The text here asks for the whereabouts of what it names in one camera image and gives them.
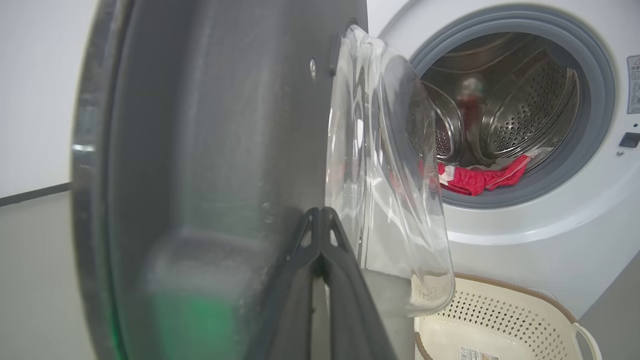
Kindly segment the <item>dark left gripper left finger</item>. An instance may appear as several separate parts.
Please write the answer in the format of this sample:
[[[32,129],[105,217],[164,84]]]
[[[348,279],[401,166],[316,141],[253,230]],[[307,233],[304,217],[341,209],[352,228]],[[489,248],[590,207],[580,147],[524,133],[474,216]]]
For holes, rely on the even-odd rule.
[[[261,330],[263,360],[308,360],[311,353],[313,282],[319,250],[320,210],[307,210],[269,292]]]

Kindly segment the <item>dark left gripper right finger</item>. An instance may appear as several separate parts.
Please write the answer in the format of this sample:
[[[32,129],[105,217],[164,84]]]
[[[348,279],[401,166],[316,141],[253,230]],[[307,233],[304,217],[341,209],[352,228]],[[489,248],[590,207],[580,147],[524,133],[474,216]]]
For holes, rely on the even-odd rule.
[[[395,360],[345,228],[331,207],[321,210],[321,260],[329,288],[332,360]]]

